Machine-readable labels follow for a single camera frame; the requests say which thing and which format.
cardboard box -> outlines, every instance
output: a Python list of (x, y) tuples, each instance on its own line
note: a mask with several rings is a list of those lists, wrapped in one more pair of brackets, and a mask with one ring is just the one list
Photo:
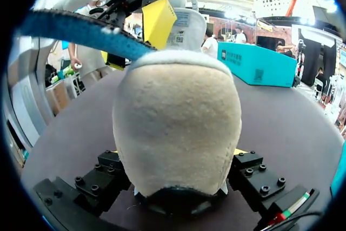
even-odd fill
[(54, 115), (59, 114), (70, 103), (70, 97), (66, 91), (64, 81), (58, 81), (46, 88), (46, 97)]
[(249, 85), (292, 87), (297, 61), (250, 44), (220, 42), (218, 60)]

qr code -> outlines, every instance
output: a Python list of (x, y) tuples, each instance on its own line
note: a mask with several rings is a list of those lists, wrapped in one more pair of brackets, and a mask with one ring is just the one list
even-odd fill
[(256, 70), (255, 72), (255, 78), (254, 78), (254, 81), (257, 81), (257, 82), (260, 82), (263, 80), (263, 73), (264, 71), (263, 70)]
[(184, 41), (184, 37), (177, 36), (177, 40), (176, 40), (177, 43), (182, 43), (183, 41)]

black curtain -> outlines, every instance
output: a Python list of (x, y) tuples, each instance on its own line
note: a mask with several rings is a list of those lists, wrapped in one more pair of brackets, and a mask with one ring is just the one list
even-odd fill
[(312, 86), (318, 71), (318, 57), (321, 52), (321, 44), (315, 41), (305, 39), (299, 29), (299, 38), (304, 40), (306, 45), (304, 50), (304, 71), (302, 75), (302, 82), (308, 86)]
[(327, 78), (327, 86), (329, 86), (329, 77), (335, 74), (335, 63), (336, 63), (336, 41), (332, 47), (323, 47), (323, 66), (324, 75)]

person's arm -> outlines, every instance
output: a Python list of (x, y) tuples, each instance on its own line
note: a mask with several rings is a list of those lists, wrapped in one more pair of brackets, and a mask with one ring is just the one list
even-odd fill
[(202, 46), (202, 52), (206, 52), (210, 47), (211, 47), (211, 40), (206, 39)]
[(76, 53), (76, 44), (75, 43), (69, 43), (69, 55), (70, 55), (70, 60), (71, 60), (71, 67), (72, 67), (72, 70), (74, 71), (78, 71), (76, 68), (75, 68), (75, 64), (79, 64), (79, 65), (82, 65), (81, 61), (77, 59), (75, 53)]
[(283, 49), (290, 50), (293, 54), (296, 51), (296, 47), (294, 45), (286, 45), (286, 46), (283, 47)]
[(247, 43), (247, 38), (245, 37), (245, 34), (242, 34), (242, 43)]

blue strap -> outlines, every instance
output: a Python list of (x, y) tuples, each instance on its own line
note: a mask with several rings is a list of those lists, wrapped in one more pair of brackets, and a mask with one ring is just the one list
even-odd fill
[(19, 33), (81, 44), (135, 61), (155, 48), (127, 33), (114, 34), (108, 25), (79, 14), (58, 10), (29, 11)]

